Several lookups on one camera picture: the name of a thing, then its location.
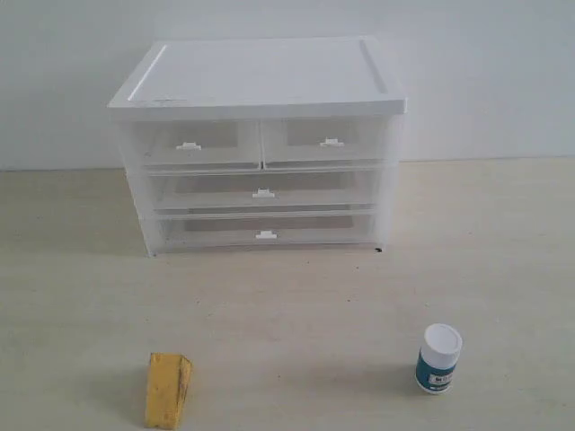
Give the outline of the yellow cheese wedge block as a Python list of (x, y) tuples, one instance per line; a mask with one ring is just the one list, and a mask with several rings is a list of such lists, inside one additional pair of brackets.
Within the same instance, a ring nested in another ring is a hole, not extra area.
[(192, 362), (184, 355), (162, 352), (150, 355), (146, 382), (146, 427), (162, 430), (178, 428), (192, 370)]

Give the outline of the blue bottle white cap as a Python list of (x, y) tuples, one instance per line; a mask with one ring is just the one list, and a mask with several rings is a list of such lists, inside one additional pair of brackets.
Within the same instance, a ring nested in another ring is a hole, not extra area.
[(445, 323), (429, 325), (423, 334), (415, 368), (417, 383), (427, 391), (446, 390), (463, 348), (459, 332)]

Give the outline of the middle wide clear drawer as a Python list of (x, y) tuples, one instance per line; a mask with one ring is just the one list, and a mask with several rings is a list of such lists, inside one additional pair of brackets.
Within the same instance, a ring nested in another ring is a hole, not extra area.
[(378, 171), (154, 176), (152, 208), (160, 214), (240, 207), (371, 205)]

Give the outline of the wide clear drawer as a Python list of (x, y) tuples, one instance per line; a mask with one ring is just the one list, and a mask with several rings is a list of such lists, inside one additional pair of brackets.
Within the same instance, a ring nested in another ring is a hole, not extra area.
[(370, 210), (171, 217), (160, 222), (160, 232), (168, 250), (381, 242)]
[(154, 176), (152, 208), (160, 214), (240, 207), (371, 205), (378, 171)]

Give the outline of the white plastic drawer cabinet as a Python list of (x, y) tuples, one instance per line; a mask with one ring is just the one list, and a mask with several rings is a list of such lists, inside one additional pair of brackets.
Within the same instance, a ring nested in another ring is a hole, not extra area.
[[(368, 36), (262, 40), (172, 40), (156, 42), (113, 95), (108, 109), (137, 211), (146, 251), (161, 245), (160, 222), (171, 217), (238, 216), (308, 211), (370, 210), (376, 216), (383, 250), (389, 238), (391, 205), (407, 99), (385, 64), (377, 40)], [(278, 169), (264, 167), (261, 123), (277, 119), (383, 117), (389, 120), (383, 163), (372, 167)], [(250, 121), (259, 126), (261, 164), (257, 171), (146, 167), (141, 126), (173, 121)], [(241, 173), (378, 171), (371, 205), (240, 207), (160, 214), (152, 208), (154, 176)]]

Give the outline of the bottom wide clear drawer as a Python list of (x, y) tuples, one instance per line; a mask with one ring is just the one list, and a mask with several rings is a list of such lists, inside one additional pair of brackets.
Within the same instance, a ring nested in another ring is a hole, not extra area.
[(171, 217), (160, 222), (160, 232), (168, 250), (381, 242), (370, 210)]

